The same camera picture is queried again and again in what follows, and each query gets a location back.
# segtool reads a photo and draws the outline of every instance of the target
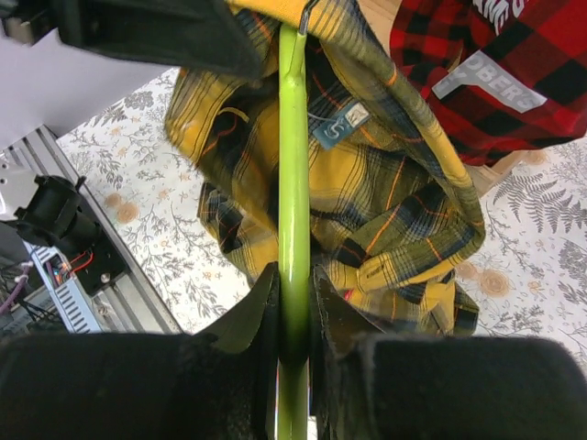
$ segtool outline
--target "green rod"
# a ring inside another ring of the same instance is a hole
[[[305,41],[297,29],[280,30],[279,271],[281,343],[280,440],[305,440],[308,418],[310,193],[305,91]]]

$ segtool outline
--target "floral pattern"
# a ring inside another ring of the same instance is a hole
[[[187,332],[247,291],[196,219],[202,177],[166,140],[177,71],[60,139]],[[561,342],[587,371],[587,138],[535,151],[482,198],[487,239],[457,268],[481,307],[478,334]]]

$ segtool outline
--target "clothing tag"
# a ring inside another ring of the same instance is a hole
[[[338,142],[350,136],[367,122],[370,117],[363,104],[353,101],[314,130],[313,135],[324,149],[332,149]]]
[[[545,96],[523,85],[480,50],[440,80],[432,87],[432,91],[438,99],[442,99],[461,85],[481,87],[500,103],[518,113],[540,107],[547,101]]]

